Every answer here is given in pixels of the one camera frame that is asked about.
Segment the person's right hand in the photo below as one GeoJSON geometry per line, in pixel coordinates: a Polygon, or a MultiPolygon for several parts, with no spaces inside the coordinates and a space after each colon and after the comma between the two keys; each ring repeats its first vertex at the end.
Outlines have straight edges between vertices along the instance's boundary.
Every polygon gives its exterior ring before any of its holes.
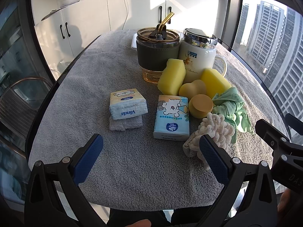
{"type": "Polygon", "coordinates": [[[285,189],[285,191],[282,193],[280,197],[280,202],[277,206],[278,212],[282,212],[286,205],[288,204],[290,197],[291,197],[292,191],[290,189],[285,189]]]}

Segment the person's left hand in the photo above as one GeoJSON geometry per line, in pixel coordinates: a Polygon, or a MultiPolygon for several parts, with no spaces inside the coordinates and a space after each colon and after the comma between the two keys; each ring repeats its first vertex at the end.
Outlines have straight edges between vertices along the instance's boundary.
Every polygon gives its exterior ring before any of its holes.
{"type": "Polygon", "coordinates": [[[127,225],[126,227],[151,227],[152,223],[148,219],[139,220],[133,224],[127,225]]]}

